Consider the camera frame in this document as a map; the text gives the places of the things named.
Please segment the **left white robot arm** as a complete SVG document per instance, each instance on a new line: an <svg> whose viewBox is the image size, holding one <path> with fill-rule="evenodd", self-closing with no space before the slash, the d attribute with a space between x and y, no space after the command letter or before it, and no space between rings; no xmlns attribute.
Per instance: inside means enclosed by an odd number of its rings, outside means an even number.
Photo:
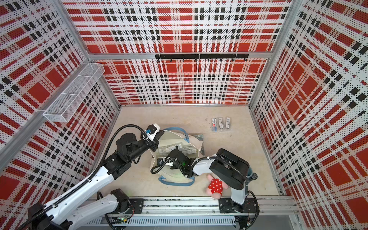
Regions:
<svg viewBox="0 0 368 230"><path fill-rule="evenodd" d="M119 178L132 162L147 150L156 150L162 131L142 133L141 140L136 140L133 133L124 134L117 140L117 150L109 157L104 157L96 170L76 186L61 196L42 205L34 204L28 210L28 220L22 223L20 230L28 227L36 230L66 230L74 222L70 215L95 192Z"/></svg>

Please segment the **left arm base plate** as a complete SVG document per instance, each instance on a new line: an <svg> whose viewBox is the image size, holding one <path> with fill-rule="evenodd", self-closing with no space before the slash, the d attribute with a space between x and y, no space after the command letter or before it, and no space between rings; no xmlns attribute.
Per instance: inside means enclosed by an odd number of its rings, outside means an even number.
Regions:
<svg viewBox="0 0 368 230"><path fill-rule="evenodd" d="M123 201L117 211L123 214L141 214L143 205L143 198L130 198Z"/></svg>

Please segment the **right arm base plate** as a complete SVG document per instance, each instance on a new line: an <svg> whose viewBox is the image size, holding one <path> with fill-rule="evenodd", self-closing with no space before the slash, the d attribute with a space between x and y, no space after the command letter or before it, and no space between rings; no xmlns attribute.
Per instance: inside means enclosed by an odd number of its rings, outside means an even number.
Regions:
<svg viewBox="0 0 368 230"><path fill-rule="evenodd" d="M246 198L242 205L233 202L230 198L220 198L218 200L220 213L245 213L255 214L259 207L254 198Z"/></svg>

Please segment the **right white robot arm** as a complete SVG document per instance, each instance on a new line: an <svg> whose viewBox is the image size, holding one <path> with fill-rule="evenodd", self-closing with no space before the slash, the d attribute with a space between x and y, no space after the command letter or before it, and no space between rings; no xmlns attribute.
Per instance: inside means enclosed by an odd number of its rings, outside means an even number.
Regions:
<svg viewBox="0 0 368 230"><path fill-rule="evenodd" d="M258 175L246 160L225 149L219 149L215 155L202 158L188 158L175 149L169 153L166 160L173 162L186 178L214 174L231 188L231 199L238 205L245 204L250 182L258 179Z"/></svg>

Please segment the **cream canvas tote bag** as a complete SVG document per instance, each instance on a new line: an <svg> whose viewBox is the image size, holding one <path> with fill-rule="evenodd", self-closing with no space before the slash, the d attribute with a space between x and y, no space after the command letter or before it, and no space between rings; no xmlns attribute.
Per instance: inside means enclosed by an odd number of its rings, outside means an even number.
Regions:
<svg viewBox="0 0 368 230"><path fill-rule="evenodd" d="M193 161L202 155L204 135L187 134L179 127L163 131L156 151L151 151L151 166L159 182L167 186L191 186L195 178L188 177Z"/></svg>

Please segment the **clear compass set case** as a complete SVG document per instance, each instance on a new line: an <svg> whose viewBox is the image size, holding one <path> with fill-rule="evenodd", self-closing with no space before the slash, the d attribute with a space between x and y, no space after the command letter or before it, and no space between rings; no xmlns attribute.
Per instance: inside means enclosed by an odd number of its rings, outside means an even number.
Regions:
<svg viewBox="0 0 368 230"><path fill-rule="evenodd" d="M230 117L226 117L225 128L226 129L230 129L231 128L231 118Z"/></svg>
<svg viewBox="0 0 368 230"><path fill-rule="evenodd" d="M223 123L223 118L221 117L218 118L218 125L219 125L218 126L219 131L223 131L225 128L224 123Z"/></svg>
<svg viewBox="0 0 368 230"><path fill-rule="evenodd" d="M212 132L217 132L218 131L217 118L212 118L211 119L211 131Z"/></svg>

